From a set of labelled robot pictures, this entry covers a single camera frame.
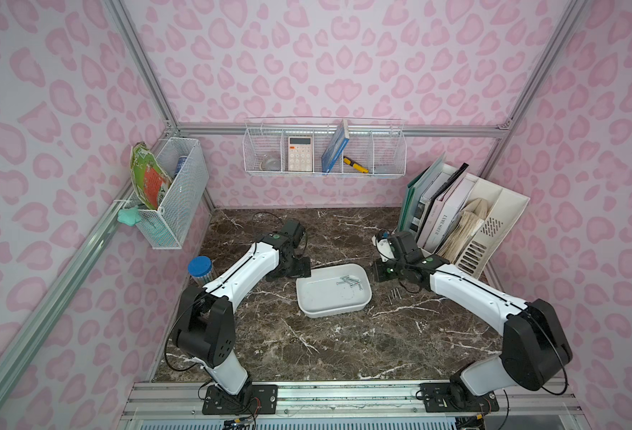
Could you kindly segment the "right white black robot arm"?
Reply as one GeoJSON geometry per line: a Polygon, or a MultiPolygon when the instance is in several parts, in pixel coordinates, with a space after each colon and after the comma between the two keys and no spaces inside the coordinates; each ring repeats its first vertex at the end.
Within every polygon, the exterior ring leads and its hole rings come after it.
{"type": "Polygon", "coordinates": [[[501,352],[466,365],[450,378],[457,401],[519,386],[537,392],[566,374],[573,353],[554,307],[543,299],[525,301],[496,290],[436,254],[425,254],[407,231],[381,231],[373,239],[378,282],[411,283],[450,299],[502,337],[501,352]]]}

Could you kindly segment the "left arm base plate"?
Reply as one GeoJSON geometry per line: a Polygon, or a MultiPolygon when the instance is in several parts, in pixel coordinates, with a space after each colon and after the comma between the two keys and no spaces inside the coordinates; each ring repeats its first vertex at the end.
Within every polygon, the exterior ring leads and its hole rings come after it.
{"type": "Polygon", "coordinates": [[[274,415],[278,403],[278,385],[249,383],[239,394],[229,394],[217,385],[197,392],[203,415],[274,415]]]}

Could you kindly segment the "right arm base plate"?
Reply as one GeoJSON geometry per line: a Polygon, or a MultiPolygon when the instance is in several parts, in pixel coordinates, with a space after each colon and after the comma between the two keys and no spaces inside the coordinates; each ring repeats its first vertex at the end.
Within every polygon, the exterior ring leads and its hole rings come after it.
{"type": "Polygon", "coordinates": [[[475,396],[461,383],[422,383],[415,394],[423,401],[427,413],[481,413],[484,415],[500,410],[493,392],[475,396]]]}

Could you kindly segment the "white plastic storage tray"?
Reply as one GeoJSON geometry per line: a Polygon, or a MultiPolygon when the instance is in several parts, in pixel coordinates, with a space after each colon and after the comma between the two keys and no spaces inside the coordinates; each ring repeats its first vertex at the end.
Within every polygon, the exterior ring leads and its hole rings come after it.
{"type": "Polygon", "coordinates": [[[362,311],[373,296],[366,271],[354,263],[312,270],[310,278],[296,281],[296,294],[301,311],[313,319],[362,311]],[[337,285],[346,275],[359,278],[364,289],[337,285]]]}

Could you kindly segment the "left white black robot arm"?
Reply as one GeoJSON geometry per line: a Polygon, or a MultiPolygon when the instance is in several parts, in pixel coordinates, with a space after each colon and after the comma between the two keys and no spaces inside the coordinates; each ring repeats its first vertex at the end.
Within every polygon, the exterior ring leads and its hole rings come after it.
{"type": "Polygon", "coordinates": [[[217,388],[244,400],[250,396],[249,373],[235,354],[235,311],[260,281],[311,276],[305,227],[286,220],[280,229],[254,242],[227,271],[202,287],[183,291],[168,339],[208,372],[217,388]]]}

